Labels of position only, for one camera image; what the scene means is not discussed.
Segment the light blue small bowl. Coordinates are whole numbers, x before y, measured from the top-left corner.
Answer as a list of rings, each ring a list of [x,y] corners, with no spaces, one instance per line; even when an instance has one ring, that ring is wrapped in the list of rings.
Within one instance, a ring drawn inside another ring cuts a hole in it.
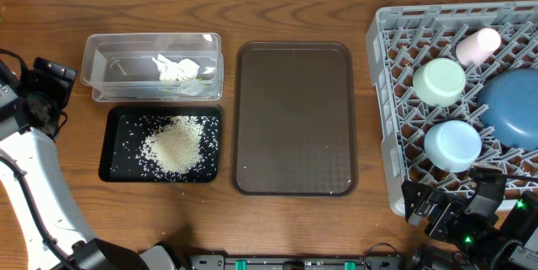
[[[478,132],[469,124],[450,120],[435,124],[425,134],[425,154],[445,172],[468,170],[482,149]]]

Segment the white pink cup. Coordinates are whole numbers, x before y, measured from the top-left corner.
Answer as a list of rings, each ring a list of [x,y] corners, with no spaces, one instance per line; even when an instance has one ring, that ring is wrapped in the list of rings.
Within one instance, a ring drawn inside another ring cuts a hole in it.
[[[457,44],[456,58],[464,66],[480,65],[501,46],[501,41],[495,29],[480,29]]]

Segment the dark blue plate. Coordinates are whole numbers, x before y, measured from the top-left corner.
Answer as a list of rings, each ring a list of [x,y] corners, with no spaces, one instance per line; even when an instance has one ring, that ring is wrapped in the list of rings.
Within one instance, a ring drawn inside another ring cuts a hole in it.
[[[537,70],[514,69],[488,81],[478,95],[485,127],[504,146],[537,149]]]

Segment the yellow green snack wrapper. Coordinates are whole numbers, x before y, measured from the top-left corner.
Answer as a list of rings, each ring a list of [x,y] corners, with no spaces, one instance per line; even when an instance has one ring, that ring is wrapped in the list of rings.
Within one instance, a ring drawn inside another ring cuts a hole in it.
[[[161,88],[161,91],[187,96],[198,96],[208,88],[209,85],[202,79],[194,79],[188,82],[180,82],[180,84],[175,87]]]

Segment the mint green bowl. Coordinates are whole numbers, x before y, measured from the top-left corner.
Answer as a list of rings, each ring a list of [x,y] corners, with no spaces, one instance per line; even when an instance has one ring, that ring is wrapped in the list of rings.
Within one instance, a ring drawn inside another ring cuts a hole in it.
[[[465,84],[462,67],[446,58],[428,61],[413,77],[415,95],[430,106],[448,107],[456,103]]]

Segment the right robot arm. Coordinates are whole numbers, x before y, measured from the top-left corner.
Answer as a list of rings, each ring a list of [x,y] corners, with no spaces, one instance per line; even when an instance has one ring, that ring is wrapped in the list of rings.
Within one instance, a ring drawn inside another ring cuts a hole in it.
[[[525,191],[497,229],[496,211],[510,179],[535,182],[535,177],[503,174],[498,168],[473,166],[469,177],[477,184],[469,199],[423,183],[401,185],[405,219],[418,225],[427,219],[425,234],[452,244],[453,252],[423,245],[407,269],[536,269],[537,194]]]

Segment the white napkin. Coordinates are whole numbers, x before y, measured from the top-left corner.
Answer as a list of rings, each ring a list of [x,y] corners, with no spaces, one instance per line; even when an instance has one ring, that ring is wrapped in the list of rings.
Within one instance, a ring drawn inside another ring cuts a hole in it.
[[[199,65],[190,59],[174,62],[159,54],[152,58],[159,72],[159,80],[163,82],[191,81],[197,78]]]

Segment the pile of white rice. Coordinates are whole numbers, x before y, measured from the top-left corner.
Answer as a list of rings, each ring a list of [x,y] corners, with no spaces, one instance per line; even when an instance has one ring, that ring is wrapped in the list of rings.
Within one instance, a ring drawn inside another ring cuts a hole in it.
[[[216,177],[219,118],[124,115],[111,175],[136,182],[207,183]]]

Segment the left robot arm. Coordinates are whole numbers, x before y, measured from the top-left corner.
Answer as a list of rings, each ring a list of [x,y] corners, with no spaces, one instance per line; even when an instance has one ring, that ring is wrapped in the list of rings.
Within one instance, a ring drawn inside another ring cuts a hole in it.
[[[38,57],[1,65],[1,182],[24,234],[31,269],[178,269],[162,243],[137,253],[99,239],[63,177],[55,145],[76,71]]]

